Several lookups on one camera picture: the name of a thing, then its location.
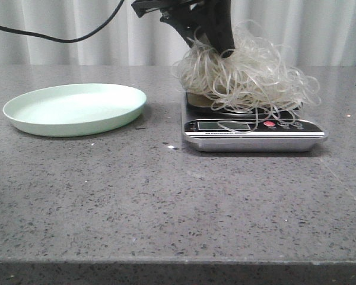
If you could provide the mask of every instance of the countertop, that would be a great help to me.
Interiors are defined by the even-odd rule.
[[[356,67],[301,69],[320,82],[322,104],[305,108],[326,142],[201,153],[182,140],[170,67],[0,65],[0,264],[356,265]],[[26,134],[2,113],[73,83],[136,87],[147,104],[76,138]]]

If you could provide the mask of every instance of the clear noodle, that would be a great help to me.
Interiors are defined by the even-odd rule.
[[[286,111],[295,121],[303,104],[320,103],[318,80],[286,64],[278,46],[244,26],[234,28],[236,48],[227,58],[206,38],[191,41],[192,48],[174,65],[174,73],[185,91],[211,99],[212,110],[251,114],[259,108],[263,115],[258,122],[280,121],[280,113]]]

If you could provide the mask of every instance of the black cable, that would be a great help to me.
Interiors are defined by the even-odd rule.
[[[119,4],[117,5],[116,9],[113,11],[112,15],[103,24],[101,24],[99,27],[97,27],[91,33],[88,33],[85,36],[79,37],[77,39],[69,39],[69,40],[59,39],[57,37],[51,37],[51,36],[48,36],[45,34],[33,33],[32,31],[17,30],[15,28],[8,28],[8,27],[4,27],[4,26],[0,26],[0,31],[5,31],[7,33],[14,33],[14,34],[23,34],[23,35],[32,36],[32,37],[41,37],[42,39],[52,40],[53,42],[58,42],[58,43],[76,43],[76,42],[80,42],[82,40],[85,40],[85,39],[93,36],[98,31],[100,31],[102,28],[104,28],[106,25],[108,25],[108,23],[111,22],[112,19],[116,16],[117,12],[119,12],[123,3],[124,3],[124,0],[120,0]]]

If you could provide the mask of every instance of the plastic plate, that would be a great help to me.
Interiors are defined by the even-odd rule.
[[[143,110],[146,95],[116,84],[71,84],[20,95],[3,107],[18,129],[47,137],[98,134],[124,126]]]

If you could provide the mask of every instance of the white curtain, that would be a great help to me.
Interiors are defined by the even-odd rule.
[[[119,0],[0,0],[0,24],[55,37],[80,37],[99,26]],[[95,36],[74,44],[0,31],[0,64],[171,65],[188,50],[155,11],[137,18],[126,0]],[[294,65],[356,65],[356,0],[232,0],[233,24],[283,44]]]

